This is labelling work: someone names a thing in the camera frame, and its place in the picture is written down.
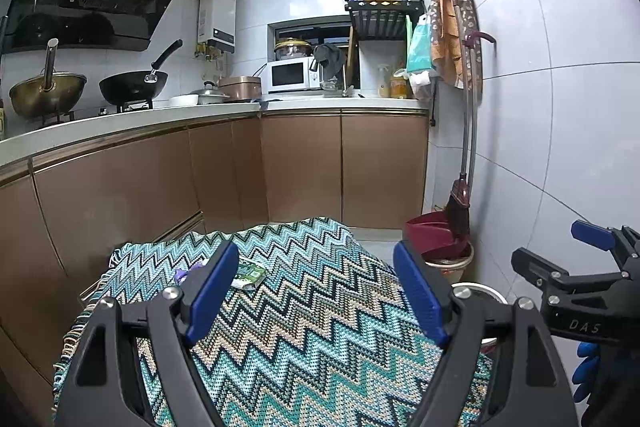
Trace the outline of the right hand blue glove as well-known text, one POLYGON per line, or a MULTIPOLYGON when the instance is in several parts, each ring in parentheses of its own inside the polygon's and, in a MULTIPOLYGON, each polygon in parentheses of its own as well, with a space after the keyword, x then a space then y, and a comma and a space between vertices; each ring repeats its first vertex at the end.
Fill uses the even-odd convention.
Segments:
POLYGON ((572 384, 576 386, 574 402, 581 403, 592 392, 598 377, 600 366, 600 346, 597 343, 579 343, 577 356, 582 361, 572 375, 572 384))

